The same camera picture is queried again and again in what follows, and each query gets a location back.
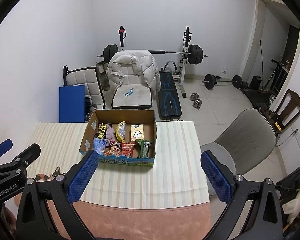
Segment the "white plush toy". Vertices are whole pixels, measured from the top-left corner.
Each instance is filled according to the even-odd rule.
[[[295,199],[292,199],[289,202],[282,205],[282,210],[286,215],[289,215],[288,224],[283,229],[283,231],[285,231],[300,213],[300,190],[297,193]]]

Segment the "small cardboard box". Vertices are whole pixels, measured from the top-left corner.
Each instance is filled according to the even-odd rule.
[[[100,123],[112,124],[112,128],[115,129],[117,125],[123,121],[126,122],[125,142],[131,141],[131,125],[143,125],[145,140],[153,142],[149,146],[149,157],[138,158],[140,147],[136,145],[132,157],[99,155],[99,162],[152,167],[154,164],[156,141],[155,111],[153,110],[95,110],[92,113],[85,130],[80,146],[80,152],[85,154],[93,149],[93,137],[97,132]]]

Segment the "wall socket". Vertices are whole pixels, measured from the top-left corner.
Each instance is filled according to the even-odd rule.
[[[291,125],[291,130],[294,132],[296,130],[296,125],[295,124],[292,124]],[[294,135],[296,137],[296,140],[297,140],[297,143],[299,145],[299,148],[300,148],[300,133],[299,131]]]

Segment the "ceiling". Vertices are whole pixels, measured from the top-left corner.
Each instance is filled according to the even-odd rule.
[[[278,3],[270,0],[262,0],[269,11],[279,20],[285,21],[288,24],[300,28],[300,22],[295,17],[295,15],[290,11],[290,9],[282,3]]]

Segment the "black speaker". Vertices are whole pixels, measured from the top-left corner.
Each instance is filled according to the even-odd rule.
[[[249,88],[254,89],[254,90],[258,90],[259,86],[261,84],[261,81],[262,81],[262,79],[261,79],[260,76],[253,76]]]

